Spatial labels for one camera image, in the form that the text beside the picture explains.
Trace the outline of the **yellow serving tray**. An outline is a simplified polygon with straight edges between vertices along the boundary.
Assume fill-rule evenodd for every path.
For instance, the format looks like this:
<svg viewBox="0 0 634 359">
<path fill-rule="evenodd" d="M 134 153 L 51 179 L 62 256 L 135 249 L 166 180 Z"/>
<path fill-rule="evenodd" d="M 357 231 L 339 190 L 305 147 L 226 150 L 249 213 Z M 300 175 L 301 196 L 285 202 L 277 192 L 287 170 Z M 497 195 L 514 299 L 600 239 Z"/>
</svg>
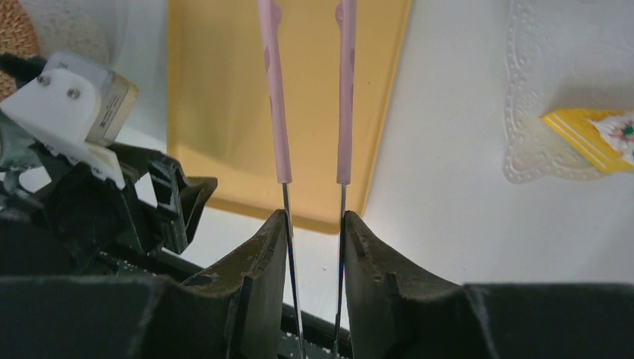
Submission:
<svg viewBox="0 0 634 359">
<path fill-rule="evenodd" d="M 339 230 L 336 183 L 339 27 L 335 1 L 281 1 L 279 27 L 294 225 Z M 353 159 L 347 209 L 365 212 L 409 1 L 359 1 Z M 255 1 L 167 6 L 167 150 L 185 172 L 216 177 L 215 209 L 266 219 L 282 207 Z"/>
</svg>

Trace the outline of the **pink handled metal tongs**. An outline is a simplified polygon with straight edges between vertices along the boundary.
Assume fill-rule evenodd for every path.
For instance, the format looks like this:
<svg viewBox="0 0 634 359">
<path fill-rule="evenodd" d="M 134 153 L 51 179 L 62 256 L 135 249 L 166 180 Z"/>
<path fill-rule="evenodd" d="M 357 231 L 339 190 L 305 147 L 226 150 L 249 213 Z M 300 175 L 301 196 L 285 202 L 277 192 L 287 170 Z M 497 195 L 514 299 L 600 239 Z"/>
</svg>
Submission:
<svg viewBox="0 0 634 359">
<path fill-rule="evenodd" d="M 302 358 L 307 356 L 304 340 L 303 318 L 298 292 L 294 233 L 290 209 L 289 183 L 292 182 L 292 166 L 286 127 L 286 107 L 283 92 L 283 76 L 278 41 L 281 9 L 276 1 L 258 1 L 260 33 L 264 48 L 265 72 L 273 128 L 273 144 L 277 181 L 282 186 L 283 208 L 286 213 L 286 242 L 289 273 L 292 280 L 292 299 L 298 346 Z M 339 357 L 341 343 L 341 319 L 343 282 L 345 273 L 345 214 L 347 187 L 351 183 L 353 152 L 354 71 L 356 58 L 357 2 L 340 1 L 336 7 L 336 22 L 340 32 L 339 59 L 339 131 L 337 147 L 336 182 L 341 188 L 338 244 L 338 284 L 334 339 L 331 357 Z"/>
</svg>

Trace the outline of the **white three tier stand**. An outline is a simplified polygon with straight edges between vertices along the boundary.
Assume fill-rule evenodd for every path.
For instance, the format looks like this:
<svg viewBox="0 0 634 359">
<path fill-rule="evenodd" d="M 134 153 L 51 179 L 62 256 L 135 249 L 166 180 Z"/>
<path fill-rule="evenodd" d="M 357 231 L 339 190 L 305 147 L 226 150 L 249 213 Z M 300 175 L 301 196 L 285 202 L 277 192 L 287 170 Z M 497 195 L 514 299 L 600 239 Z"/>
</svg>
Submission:
<svg viewBox="0 0 634 359">
<path fill-rule="evenodd" d="M 600 178 L 542 117 L 566 108 L 633 107 L 633 3 L 512 1 L 505 47 L 507 181 Z"/>
</svg>

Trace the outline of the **yellow cream cake slice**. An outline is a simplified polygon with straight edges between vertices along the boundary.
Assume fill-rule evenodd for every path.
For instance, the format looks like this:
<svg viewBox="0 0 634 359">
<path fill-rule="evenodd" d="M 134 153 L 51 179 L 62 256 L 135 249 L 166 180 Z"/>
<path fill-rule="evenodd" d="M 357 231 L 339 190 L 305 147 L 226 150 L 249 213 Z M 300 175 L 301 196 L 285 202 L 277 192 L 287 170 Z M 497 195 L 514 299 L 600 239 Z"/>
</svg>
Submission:
<svg viewBox="0 0 634 359">
<path fill-rule="evenodd" d="M 562 108 L 541 120 L 599 172 L 633 172 L 632 109 Z"/>
</svg>

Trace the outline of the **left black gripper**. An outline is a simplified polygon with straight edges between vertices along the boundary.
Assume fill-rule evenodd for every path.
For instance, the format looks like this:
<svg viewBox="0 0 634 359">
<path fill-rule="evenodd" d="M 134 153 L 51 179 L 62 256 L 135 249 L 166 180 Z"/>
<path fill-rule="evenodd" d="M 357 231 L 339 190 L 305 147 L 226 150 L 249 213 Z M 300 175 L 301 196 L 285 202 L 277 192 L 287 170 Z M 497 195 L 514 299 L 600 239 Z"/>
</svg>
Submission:
<svg viewBox="0 0 634 359">
<path fill-rule="evenodd" d="M 109 147 L 125 188 L 72 165 L 1 113 L 1 274 L 84 274 L 96 255 L 126 231 L 141 230 L 144 252 L 181 254 L 192 242 L 215 177 L 188 177 L 163 152 L 128 144 Z M 138 199 L 135 183 L 149 175 L 156 206 Z"/>
</svg>

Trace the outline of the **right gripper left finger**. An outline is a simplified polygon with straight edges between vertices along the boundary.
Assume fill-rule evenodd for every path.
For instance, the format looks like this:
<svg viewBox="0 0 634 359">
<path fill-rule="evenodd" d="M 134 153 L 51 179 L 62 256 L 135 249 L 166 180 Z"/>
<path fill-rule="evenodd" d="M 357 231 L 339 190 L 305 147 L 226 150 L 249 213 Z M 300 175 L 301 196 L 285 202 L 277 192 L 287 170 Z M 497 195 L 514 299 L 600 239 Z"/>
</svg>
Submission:
<svg viewBox="0 0 634 359">
<path fill-rule="evenodd" d="M 277 210 L 243 245 L 179 283 L 55 275 L 54 239 L 1 223 L 3 358 L 275 358 L 286 260 Z"/>
</svg>

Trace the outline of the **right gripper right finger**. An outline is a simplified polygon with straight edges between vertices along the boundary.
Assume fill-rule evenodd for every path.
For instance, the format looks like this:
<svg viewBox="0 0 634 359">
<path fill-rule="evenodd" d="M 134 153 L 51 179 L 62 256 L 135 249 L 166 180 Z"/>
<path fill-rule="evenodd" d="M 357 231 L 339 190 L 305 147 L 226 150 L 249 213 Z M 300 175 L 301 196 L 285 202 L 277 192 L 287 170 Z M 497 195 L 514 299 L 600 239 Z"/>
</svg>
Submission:
<svg viewBox="0 0 634 359">
<path fill-rule="evenodd" d="M 418 266 L 347 212 L 355 358 L 631 358 L 633 287 L 467 283 Z"/>
</svg>

